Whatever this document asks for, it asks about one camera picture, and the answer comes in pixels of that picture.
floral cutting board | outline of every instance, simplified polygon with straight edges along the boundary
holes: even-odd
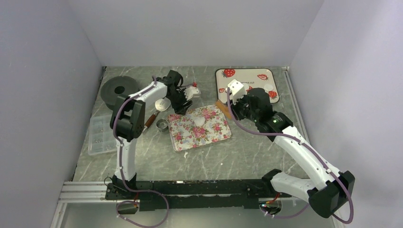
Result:
[[[252,88],[263,88],[270,97],[270,103],[280,99],[274,82],[273,73],[266,68],[257,69],[218,69],[215,72],[217,98],[224,104],[227,102],[227,85],[233,79],[240,81],[246,91]]]
[[[205,118],[202,127],[194,124],[198,117]],[[168,123],[173,148],[178,152],[231,137],[224,113],[215,104],[189,110],[186,115],[168,115]]]

strawberry slice print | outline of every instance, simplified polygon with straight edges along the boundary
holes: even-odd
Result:
[[[258,75],[258,78],[260,78],[262,80],[268,80],[268,77],[265,74]]]
[[[275,91],[269,91],[269,97],[274,100],[277,98],[277,93]]]
[[[224,77],[232,77],[235,74],[235,70],[234,69],[225,69],[221,74]]]

white wall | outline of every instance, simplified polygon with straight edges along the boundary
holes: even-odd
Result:
[[[356,177],[349,228],[403,227],[402,21],[400,0],[326,0],[290,67],[309,138]]]
[[[323,0],[69,0],[105,66],[289,66]]]
[[[0,227],[49,227],[101,65],[66,0],[0,1]]]

clear plastic container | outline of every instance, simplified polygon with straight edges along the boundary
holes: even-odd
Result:
[[[116,151],[116,140],[109,126],[111,115],[91,117],[89,123],[88,154]]]

gray marble tabletop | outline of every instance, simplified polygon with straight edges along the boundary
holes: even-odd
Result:
[[[240,66],[139,66],[107,67],[101,86],[115,76],[130,76],[137,80],[140,88],[150,84],[151,76],[166,76],[168,71],[178,71],[184,78],[184,85],[197,82],[201,98],[193,99],[191,108],[212,105],[217,101],[214,73],[219,68],[244,68]],[[273,109],[286,114],[296,127],[300,123],[296,116],[291,92],[281,67],[268,67],[272,72],[280,97]],[[155,111],[154,105],[146,109],[146,119]],[[158,115],[156,121],[172,114],[169,109]],[[96,98],[92,116],[112,114],[102,101]],[[249,129],[256,130],[252,122],[242,120]],[[249,134],[229,121],[232,137],[230,139],[176,152],[173,150],[168,132],[159,132],[155,123],[137,141],[135,165],[137,180],[222,180],[222,179],[260,179],[272,169],[299,178],[307,178],[306,173],[282,148],[267,137]],[[88,133],[77,163],[73,181],[102,181],[112,176],[116,168],[116,151],[98,155],[88,155]]]

